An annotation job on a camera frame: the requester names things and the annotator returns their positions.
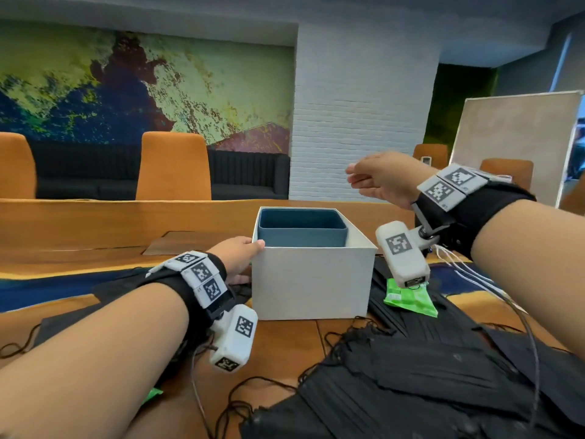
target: forearm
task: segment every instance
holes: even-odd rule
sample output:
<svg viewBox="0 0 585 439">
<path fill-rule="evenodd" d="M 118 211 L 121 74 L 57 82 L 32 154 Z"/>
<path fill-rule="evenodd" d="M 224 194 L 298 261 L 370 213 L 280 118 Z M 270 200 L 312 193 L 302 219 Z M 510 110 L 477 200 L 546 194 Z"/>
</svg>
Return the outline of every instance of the forearm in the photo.
<svg viewBox="0 0 585 439">
<path fill-rule="evenodd" d="M 494 215 L 473 260 L 520 306 L 585 359 L 585 219 L 528 200 Z"/>
<path fill-rule="evenodd" d="M 172 359 L 188 321 L 177 293 L 153 283 L 60 332 L 0 370 L 0 433 L 119 437 Z"/>
</svg>

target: sofa armrest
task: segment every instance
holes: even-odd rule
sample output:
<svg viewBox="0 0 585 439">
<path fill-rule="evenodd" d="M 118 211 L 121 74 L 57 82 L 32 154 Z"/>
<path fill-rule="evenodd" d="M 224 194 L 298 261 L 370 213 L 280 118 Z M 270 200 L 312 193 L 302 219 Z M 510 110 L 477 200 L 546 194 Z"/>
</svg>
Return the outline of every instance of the sofa armrest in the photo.
<svg viewBox="0 0 585 439">
<path fill-rule="evenodd" d="M 291 159 L 287 154 L 276 156 L 274 163 L 274 193 L 289 196 Z"/>
</svg>

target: orange chair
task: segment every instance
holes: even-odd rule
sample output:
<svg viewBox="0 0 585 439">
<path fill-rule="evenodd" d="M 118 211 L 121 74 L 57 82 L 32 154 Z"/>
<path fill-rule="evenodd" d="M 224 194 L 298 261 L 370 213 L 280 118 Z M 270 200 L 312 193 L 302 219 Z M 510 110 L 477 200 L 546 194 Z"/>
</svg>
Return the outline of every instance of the orange chair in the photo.
<svg viewBox="0 0 585 439">
<path fill-rule="evenodd" d="M 145 132 L 136 200 L 211 200 L 205 139 L 199 134 Z"/>
<path fill-rule="evenodd" d="M 573 191 L 560 201 L 559 208 L 573 214 L 585 215 L 585 174 L 581 176 Z"/>
<path fill-rule="evenodd" d="M 36 168 L 24 135 L 0 132 L 0 198 L 35 198 Z"/>
<path fill-rule="evenodd" d="M 449 150 L 447 145 L 440 143 L 421 143 L 414 147 L 413 157 L 420 160 L 421 157 L 432 157 L 431 166 L 437 169 L 446 168 L 449 164 Z"/>
<path fill-rule="evenodd" d="M 530 160 L 516 159 L 485 159 L 479 168 L 495 176 L 512 176 L 512 181 L 530 191 L 534 163 Z"/>
</svg>

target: white brick wall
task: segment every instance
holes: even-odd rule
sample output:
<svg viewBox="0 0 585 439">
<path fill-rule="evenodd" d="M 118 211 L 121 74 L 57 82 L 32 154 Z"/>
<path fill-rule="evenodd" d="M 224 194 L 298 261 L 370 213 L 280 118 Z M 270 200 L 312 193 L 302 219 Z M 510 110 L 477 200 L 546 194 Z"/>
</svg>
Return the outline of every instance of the white brick wall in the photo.
<svg viewBox="0 0 585 439">
<path fill-rule="evenodd" d="M 347 164 L 422 142 L 441 43 L 409 30 L 299 26 L 291 199 L 365 199 L 347 184 Z"/>
</svg>

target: person's left hand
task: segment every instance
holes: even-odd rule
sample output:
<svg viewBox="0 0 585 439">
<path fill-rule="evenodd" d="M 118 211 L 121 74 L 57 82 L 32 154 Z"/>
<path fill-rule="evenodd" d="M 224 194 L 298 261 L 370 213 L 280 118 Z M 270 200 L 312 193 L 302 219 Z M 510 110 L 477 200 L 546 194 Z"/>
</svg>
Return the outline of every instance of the person's left hand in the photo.
<svg viewBox="0 0 585 439">
<path fill-rule="evenodd" d="M 228 273 L 226 283 L 245 283 L 238 274 L 250 264 L 254 256 L 264 249 L 264 240 L 252 243 L 251 237 L 238 236 L 218 243 L 207 252 L 215 254 L 221 259 Z"/>
</svg>

